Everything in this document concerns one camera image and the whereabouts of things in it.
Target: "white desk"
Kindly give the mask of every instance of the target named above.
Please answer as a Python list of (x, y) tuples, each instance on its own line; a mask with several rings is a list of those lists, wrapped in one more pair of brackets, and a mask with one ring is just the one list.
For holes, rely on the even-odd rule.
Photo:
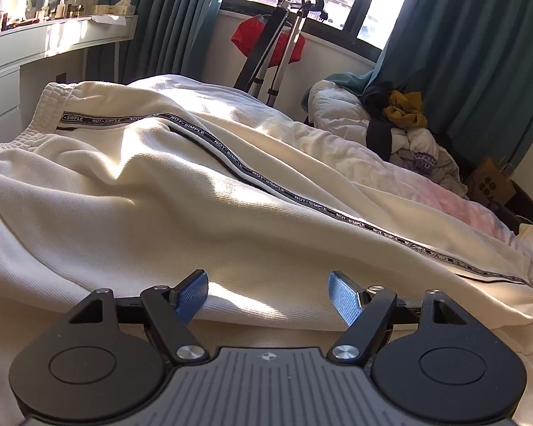
[[(134, 38), (137, 16), (80, 17), (54, 20), (0, 33), (0, 142), (23, 131), (20, 113), (20, 66), (67, 51), (115, 43), (115, 82), (119, 43)], [(101, 23), (99, 20), (112, 22)], [(83, 78), (87, 62), (83, 62)]]

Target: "gray gripper base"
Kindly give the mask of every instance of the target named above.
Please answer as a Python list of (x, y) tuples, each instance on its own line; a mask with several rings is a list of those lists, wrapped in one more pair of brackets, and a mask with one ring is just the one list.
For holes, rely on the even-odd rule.
[[(422, 426), (376, 391), (361, 368), (318, 348), (222, 348), (179, 368), (150, 405), (114, 426)], [(511, 420), (494, 426), (512, 426)], [(42, 426), (29, 420), (24, 426)]]

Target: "silver screw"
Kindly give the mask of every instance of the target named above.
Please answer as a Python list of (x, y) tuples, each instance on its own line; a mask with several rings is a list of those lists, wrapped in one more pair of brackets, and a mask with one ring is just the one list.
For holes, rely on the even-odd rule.
[(332, 349), (332, 355), (336, 359), (341, 360), (355, 359), (359, 356), (359, 349), (355, 346), (350, 346), (349, 344), (342, 344), (341, 346), (336, 346)]
[(182, 346), (176, 351), (176, 355), (184, 360), (196, 360), (203, 357), (203, 354), (205, 354), (205, 350), (195, 345)]

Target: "circular cap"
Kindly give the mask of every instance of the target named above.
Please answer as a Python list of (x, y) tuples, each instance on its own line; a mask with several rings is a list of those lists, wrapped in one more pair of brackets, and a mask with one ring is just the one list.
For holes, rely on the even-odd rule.
[(479, 355), (460, 348), (433, 349), (421, 357), (419, 364), (430, 379), (452, 386), (476, 382), (486, 370)]
[(117, 359), (109, 351), (83, 346), (57, 354), (49, 370), (59, 381), (69, 384), (91, 384), (109, 376)]
[(204, 354), (205, 350), (195, 345), (182, 346), (176, 351), (176, 355), (184, 360), (196, 360), (203, 357)]
[(332, 355), (336, 359), (351, 360), (359, 356), (359, 349), (355, 346), (350, 346), (349, 344), (342, 344), (341, 346), (336, 346), (332, 349)]

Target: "bed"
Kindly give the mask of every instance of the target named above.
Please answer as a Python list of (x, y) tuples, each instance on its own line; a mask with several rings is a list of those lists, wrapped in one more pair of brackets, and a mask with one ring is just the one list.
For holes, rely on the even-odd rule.
[(515, 420), (533, 425), (533, 227), (515, 236), (415, 176), (232, 88), (50, 84), (0, 144), (0, 426), (21, 419), (13, 357), (59, 312), (197, 268), (210, 298), (192, 330), (210, 349), (327, 348), (344, 329), (332, 270), (399, 296), (443, 290), (523, 360)]
[[(309, 91), (308, 111), (308, 119), (315, 127), (347, 141), (367, 145), (371, 116), (360, 99), (347, 89), (327, 80), (317, 82)], [(468, 199), (458, 165), (425, 127), (392, 127), (391, 149), (384, 160), (424, 175), (442, 188)]]

